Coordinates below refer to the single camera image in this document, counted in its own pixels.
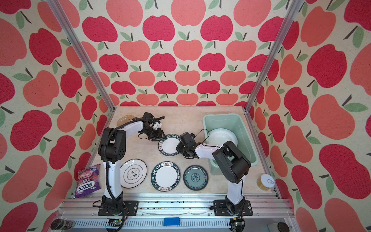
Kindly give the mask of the small green rim lettered plate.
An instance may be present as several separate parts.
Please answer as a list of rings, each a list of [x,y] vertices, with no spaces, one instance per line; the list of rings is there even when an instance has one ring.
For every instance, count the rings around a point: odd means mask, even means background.
[[[176,147],[180,143],[180,137],[177,134],[167,134],[166,139],[160,139],[158,143],[158,150],[162,155],[165,156],[175,156],[179,152],[176,150]]]

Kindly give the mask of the teal blue patterned plate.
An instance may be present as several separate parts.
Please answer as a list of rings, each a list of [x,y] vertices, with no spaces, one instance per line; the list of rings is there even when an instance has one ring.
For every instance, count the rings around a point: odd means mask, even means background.
[[[190,190],[199,191],[207,186],[209,177],[202,166],[191,165],[185,170],[183,181]]]

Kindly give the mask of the white fluted plate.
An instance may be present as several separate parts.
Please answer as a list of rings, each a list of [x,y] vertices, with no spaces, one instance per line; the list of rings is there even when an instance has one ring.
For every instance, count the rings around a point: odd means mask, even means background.
[[[237,136],[232,131],[219,128],[210,131],[206,143],[210,145],[223,145],[227,141],[233,142],[236,146],[238,145]]]

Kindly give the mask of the mint green plastic bin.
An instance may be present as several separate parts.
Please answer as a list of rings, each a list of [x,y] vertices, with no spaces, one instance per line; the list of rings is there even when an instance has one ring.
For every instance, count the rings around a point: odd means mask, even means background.
[[[237,147],[250,161],[252,167],[249,173],[255,171],[255,166],[259,164],[257,150],[253,144],[253,140],[248,132],[243,118],[238,114],[221,114],[221,115],[206,115],[203,117],[203,127],[205,137],[209,137],[210,131],[214,129],[224,128],[232,131],[238,139]]]

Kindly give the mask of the large green rim lettered plate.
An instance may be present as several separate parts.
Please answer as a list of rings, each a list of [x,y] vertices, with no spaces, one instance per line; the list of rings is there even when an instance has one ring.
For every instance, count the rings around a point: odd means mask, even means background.
[[[156,190],[167,192],[177,187],[181,172],[175,163],[164,161],[155,166],[150,177],[151,184]]]

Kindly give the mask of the white plate black line pattern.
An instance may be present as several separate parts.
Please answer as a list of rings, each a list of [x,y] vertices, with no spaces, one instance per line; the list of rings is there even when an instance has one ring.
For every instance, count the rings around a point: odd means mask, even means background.
[[[125,189],[139,186],[147,176],[147,165],[141,159],[131,159],[120,167],[120,183]]]

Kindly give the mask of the amber translucent glass plate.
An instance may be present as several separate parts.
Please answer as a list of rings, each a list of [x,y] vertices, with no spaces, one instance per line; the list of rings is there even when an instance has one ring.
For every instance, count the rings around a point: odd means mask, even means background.
[[[133,115],[125,115],[123,117],[121,117],[118,121],[117,121],[117,126],[122,126],[130,121],[132,121],[133,119],[135,118],[135,116]]]

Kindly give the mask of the green circuit board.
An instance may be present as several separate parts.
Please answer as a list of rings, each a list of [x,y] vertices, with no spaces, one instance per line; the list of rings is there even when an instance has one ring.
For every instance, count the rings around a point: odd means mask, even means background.
[[[107,222],[108,227],[119,227],[122,226],[122,219],[109,219]]]

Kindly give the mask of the black round object right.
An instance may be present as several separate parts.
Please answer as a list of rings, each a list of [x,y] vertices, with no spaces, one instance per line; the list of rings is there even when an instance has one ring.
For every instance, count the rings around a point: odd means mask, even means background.
[[[289,226],[284,222],[279,222],[277,224],[277,230],[278,232],[290,232]]]

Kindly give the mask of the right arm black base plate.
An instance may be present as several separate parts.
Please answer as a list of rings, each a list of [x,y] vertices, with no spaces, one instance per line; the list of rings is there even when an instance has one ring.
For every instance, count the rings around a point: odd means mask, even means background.
[[[247,200],[242,200],[238,205],[227,203],[224,201],[213,201],[213,205],[209,207],[209,210],[214,211],[215,216],[253,216],[253,209],[251,203]]]

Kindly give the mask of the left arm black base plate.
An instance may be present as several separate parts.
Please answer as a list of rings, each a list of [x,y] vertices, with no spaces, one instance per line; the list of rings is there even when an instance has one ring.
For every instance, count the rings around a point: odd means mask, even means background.
[[[124,209],[126,210],[125,214],[127,216],[136,216],[138,211],[138,201],[124,201]],[[104,206],[101,204],[100,209],[98,211],[99,216],[122,216],[122,211],[120,208],[112,208],[110,206]]]

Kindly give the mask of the blue block on rail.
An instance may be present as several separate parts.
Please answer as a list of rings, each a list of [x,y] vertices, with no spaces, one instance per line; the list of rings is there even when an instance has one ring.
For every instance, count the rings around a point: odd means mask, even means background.
[[[179,217],[167,217],[163,220],[163,226],[180,226],[181,219]]]

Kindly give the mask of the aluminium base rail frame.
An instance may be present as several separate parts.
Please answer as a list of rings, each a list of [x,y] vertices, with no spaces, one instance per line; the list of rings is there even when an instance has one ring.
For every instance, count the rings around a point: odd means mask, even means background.
[[[299,225],[290,206],[289,200],[280,199],[275,193],[248,193],[245,195],[251,203],[253,216],[243,216],[245,231],[268,231],[269,225],[286,223],[291,232],[300,231]],[[72,231],[106,231],[117,227],[108,227],[109,219],[122,219],[122,216],[99,216],[98,205],[101,197],[93,195],[80,199],[64,200],[59,209],[51,215],[74,221]],[[224,201],[223,193],[125,193],[124,201],[138,201],[136,216],[127,216],[122,231],[128,230],[190,230],[190,229],[226,229],[232,225],[231,216],[215,216],[209,207],[213,201]],[[164,218],[181,219],[180,226],[163,226]]]

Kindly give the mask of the aluminium frame post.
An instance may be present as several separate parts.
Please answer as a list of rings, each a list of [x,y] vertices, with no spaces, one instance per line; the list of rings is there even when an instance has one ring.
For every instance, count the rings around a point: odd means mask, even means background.
[[[244,113],[248,114],[251,106],[254,103],[254,100],[256,100],[257,94],[262,86],[262,83],[264,79],[267,77],[268,71],[270,70],[276,54],[279,52],[280,48],[283,48],[283,41],[287,36],[287,33],[294,22],[294,19],[296,15],[298,14],[298,11],[300,9],[300,6],[304,3],[302,0],[294,0],[290,1],[292,4],[289,6],[287,14],[283,20],[283,23],[278,31],[277,37],[274,40],[272,47],[269,51],[269,54],[266,58],[266,61],[264,63],[264,66],[262,68],[262,71],[258,75],[258,79],[256,81],[256,84],[253,88],[252,93],[249,96],[248,102],[246,104],[246,107],[244,109]]]
[[[70,40],[71,45],[73,46],[77,56],[79,57],[80,61],[82,62],[85,70],[89,74],[92,82],[94,83],[95,87],[97,88],[98,93],[104,100],[105,104],[108,107],[109,112],[114,112],[116,107],[113,104],[112,99],[110,98],[108,92],[105,89],[104,84],[102,83],[98,73],[96,72],[95,68],[92,65],[92,62],[84,49],[83,45],[81,44],[80,40],[78,39],[76,33],[74,32],[74,28],[72,27],[71,23],[67,15],[65,14],[62,5],[59,1],[48,0],[46,1],[51,8],[54,16],[56,17],[57,21],[59,22],[60,26],[64,30],[67,38]]]

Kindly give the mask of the right aluminium frame post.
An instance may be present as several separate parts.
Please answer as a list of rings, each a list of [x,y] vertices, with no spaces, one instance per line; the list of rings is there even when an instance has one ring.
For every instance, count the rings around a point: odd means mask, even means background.
[[[256,84],[253,88],[252,93],[249,96],[248,102],[246,104],[246,107],[244,109],[244,113],[248,114],[251,106],[254,103],[254,100],[256,100],[257,94],[262,86],[262,83],[264,79],[267,77],[268,71],[270,70],[276,54],[279,52],[280,48],[283,48],[283,41],[287,36],[287,33],[294,22],[294,19],[296,15],[298,14],[298,11],[300,9],[300,6],[304,3],[302,0],[294,0],[290,1],[292,4],[289,6],[287,14],[283,20],[283,23],[278,31],[277,37],[274,40],[272,47],[269,51],[269,54],[266,58],[266,61],[264,63],[264,66],[262,68],[262,71],[258,75],[258,79],[256,81]]]

